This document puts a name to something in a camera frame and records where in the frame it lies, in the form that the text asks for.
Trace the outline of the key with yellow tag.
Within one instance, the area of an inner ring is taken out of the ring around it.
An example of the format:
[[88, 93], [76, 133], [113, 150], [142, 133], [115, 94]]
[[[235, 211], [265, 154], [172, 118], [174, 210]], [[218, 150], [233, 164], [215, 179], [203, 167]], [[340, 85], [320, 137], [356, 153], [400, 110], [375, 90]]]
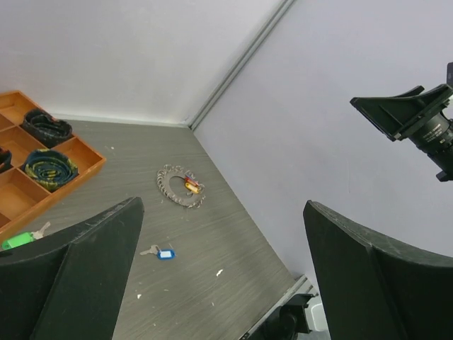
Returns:
[[200, 193], [200, 187], [193, 185], [189, 182], [185, 182], [185, 187], [193, 194], [199, 194]]

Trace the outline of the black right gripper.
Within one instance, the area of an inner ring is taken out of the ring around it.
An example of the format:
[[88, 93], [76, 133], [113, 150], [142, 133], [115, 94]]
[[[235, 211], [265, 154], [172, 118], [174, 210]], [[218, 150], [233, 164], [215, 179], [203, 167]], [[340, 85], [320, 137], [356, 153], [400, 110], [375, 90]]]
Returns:
[[452, 119], [442, 112], [452, 87], [441, 84], [426, 91], [417, 86], [392, 97], [354, 97], [350, 104], [392, 142], [411, 141], [441, 168], [441, 182], [452, 180]]

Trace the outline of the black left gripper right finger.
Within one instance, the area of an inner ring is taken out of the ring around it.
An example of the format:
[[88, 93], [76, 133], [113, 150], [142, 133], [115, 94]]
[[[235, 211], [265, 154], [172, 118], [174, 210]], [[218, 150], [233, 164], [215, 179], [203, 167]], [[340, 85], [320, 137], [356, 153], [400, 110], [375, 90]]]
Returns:
[[303, 217], [332, 339], [452, 338], [452, 258], [316, 201]]

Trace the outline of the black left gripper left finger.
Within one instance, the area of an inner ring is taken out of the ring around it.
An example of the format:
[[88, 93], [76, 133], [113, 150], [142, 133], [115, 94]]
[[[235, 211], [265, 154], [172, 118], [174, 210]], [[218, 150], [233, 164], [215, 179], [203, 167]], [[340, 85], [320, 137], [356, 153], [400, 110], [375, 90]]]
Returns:
[[132, 197], [2, 251], [1, 338], [111, 339], [143, 219]]

